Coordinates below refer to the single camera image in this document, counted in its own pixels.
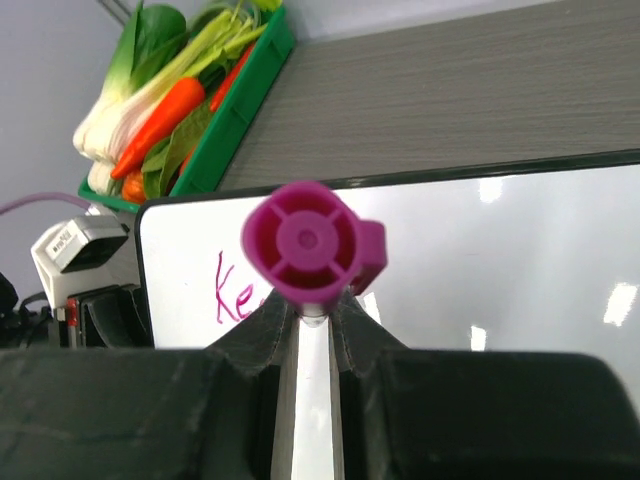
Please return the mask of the green plastic tray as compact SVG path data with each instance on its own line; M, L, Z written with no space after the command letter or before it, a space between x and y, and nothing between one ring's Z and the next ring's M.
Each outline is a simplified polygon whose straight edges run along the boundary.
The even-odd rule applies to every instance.
M266 22L266 28L257 39L249 43L254 43L255 47L241 73L221 107L213 113L200 142L189 152L171 178L167 194L161 197L206 193L219 186L249 126L295 45L282 3L279 8L263 13L262 19ZM233 61L227 71L220 69L206 75L206 84L202 85L205 88L205 99L210 97L212 100L225 76L238 60ZM121 190L117 196L103 196L92 192L87 183L87 176L78 190L81 197L116 210L136 211L139 208L140 205L125 201Z

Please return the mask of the orange toy carrot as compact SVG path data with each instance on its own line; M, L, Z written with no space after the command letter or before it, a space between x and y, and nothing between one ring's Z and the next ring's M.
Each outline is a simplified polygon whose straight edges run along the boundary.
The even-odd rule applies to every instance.
M180 79L160 101L125 148L111 172L111 178L121 180L139 168L149 151L169 136L204 100L205 88L197 78Z

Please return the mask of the white green toy bok choy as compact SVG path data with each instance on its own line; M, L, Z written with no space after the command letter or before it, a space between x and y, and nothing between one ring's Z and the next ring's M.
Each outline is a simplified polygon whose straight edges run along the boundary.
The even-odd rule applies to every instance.
M120 155L130 99L155 77L188 40L184 15L167 4L139 2L124 26L94 105L76 128L72 143L84 157L114 163Z

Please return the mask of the white marker with purple cap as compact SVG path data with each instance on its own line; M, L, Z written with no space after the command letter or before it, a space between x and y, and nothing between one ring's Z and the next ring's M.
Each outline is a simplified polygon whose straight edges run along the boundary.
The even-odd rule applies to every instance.
M301 317L327 317L345 291L363 293L388 264L383 223L358 217L318 182L275 190L241 239L251 265Z

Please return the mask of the red toy chili pepper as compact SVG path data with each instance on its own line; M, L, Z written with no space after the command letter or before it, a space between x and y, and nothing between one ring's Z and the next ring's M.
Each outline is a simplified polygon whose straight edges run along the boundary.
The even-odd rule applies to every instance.
M225 76L224 80L222 81L222 83L220 84L217 91L212 97L212 100L209 106L209 110L211 113L216 113L217 110L221 107L231 87L233 86L235 80L241 73L244 65L246 64L249 56L251 55L254 47L255 47L254 43L249 45L243 52L241 58L236 62L234 67L231 69L231 71Z

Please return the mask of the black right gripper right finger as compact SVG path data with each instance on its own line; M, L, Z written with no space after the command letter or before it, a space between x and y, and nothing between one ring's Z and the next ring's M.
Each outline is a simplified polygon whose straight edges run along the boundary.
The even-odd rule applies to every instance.
M339 479L635 479L639 420L602 360L412 349L351 294L329 317Z

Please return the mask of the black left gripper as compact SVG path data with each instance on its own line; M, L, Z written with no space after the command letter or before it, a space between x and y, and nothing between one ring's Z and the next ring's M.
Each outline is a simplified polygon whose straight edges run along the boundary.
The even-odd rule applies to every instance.
M1 348L76 348L77 325L70 304L45 305L44 292L20 301L1 275ZM140 286L110 285L77 295L81 348L152 347L147 307Z

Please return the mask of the white green toy leek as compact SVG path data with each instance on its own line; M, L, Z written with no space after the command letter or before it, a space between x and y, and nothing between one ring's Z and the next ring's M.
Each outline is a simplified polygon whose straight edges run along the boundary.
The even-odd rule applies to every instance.
M241 51L265 30L266 22L262 14L280 5L279 1L269 1L263 5L257 1L207 1L194 17L188 19L184 16L189 34L186 44L130 99L129 112L138 113L139 116L123 124L127 133L124 143L120 145L117 160L104 163L90 159L93 162L87 176L90 190L103 196L119 195L122 182L112 179L111 172L125 148L169 90L185 77L197 78L205 85L207 74L220 69L227 71L231 63L240 58Z

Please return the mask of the orange toy fruit in tray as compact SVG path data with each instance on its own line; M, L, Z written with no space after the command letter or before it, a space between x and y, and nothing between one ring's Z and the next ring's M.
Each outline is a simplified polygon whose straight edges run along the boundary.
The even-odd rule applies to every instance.
M122 185L122 198L130 203L141 205L146 201L143 173L140 170L130 172Z

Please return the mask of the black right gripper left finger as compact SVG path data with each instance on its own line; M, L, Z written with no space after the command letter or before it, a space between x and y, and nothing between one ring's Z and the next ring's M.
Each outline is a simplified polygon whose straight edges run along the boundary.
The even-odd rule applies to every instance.
M278 293L211 346L5 350L5 479L287 479L297 320Z

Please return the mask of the white whiteboard with black frame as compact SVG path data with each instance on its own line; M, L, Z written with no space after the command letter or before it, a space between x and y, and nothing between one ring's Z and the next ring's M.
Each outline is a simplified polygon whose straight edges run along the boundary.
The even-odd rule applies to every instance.
M412 172L327 187L358 217L385 226L386 268L363 293L343 295L353 295L404 345L592 356L619 378L639 420L637 152L537 171ZM277 293L246 258L241 239L247 217L275 190L156 200L140 211L136 241L157 348L209 347ZM334 310L325 318L293 311L287 479L339 479Z

